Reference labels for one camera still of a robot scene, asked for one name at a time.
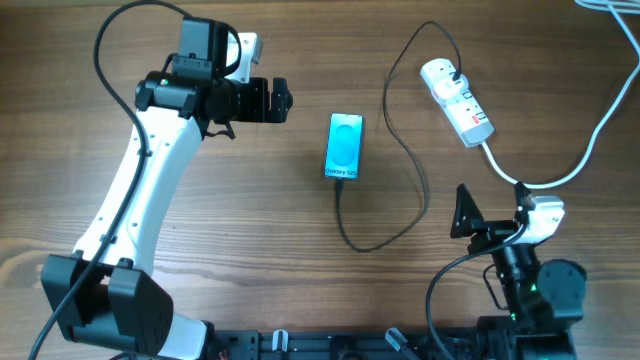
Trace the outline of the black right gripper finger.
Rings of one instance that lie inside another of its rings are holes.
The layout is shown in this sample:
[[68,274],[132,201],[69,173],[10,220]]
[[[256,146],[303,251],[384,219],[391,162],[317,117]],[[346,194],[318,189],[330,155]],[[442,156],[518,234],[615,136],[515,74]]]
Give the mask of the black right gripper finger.
[[450,237],[470,237],[486,231],[486,222],[465,184],[456,188],[456,207]]
[[528,199],[531,195],[531,191],[522,182],[517,182],[514,185],[514,194],[516,210],[513,221],[516,223],[526,223],[528,221],[528,212],[530,210]]

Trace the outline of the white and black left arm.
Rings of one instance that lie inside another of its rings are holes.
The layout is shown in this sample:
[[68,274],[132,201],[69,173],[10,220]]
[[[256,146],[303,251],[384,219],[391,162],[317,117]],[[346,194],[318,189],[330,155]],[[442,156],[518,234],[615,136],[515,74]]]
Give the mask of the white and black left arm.
[[209,126],[282,123],[293,98],[282,78],[251,75],[262,42],[226,23],[185,17],[179,49],[137,86],[125,155],[95,219],[41,283],[51,325],[71,342],[150,359],[225,359],[214,326],[176,312],[152,277],[159,232]]

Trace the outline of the blue Galaxy S25 smartphone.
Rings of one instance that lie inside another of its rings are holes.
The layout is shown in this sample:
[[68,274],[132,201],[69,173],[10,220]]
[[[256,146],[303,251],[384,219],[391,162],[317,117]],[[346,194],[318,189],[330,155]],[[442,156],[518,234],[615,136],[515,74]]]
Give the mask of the blue Galaxy S25 smartphone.
[[324,175],[327,178],[354,180],[359,177],[364,117],[333,113],[327,136]]

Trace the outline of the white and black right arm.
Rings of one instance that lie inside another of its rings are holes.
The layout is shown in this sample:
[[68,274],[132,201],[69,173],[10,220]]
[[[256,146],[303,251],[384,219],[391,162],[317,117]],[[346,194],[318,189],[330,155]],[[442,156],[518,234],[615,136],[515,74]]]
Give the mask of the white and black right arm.
[[489,255],[506,305],[504,316],[476,323],[476,359],[574,359],[571,326],[583,316],[586,270],[574,261],[542,263],[536,248],[550,240],[565,215],[555,195],[535,195],[514,186],[516,211],[510,220],[488,221],[467,187],[456,189],[450,236],[468,238],[470,256]]

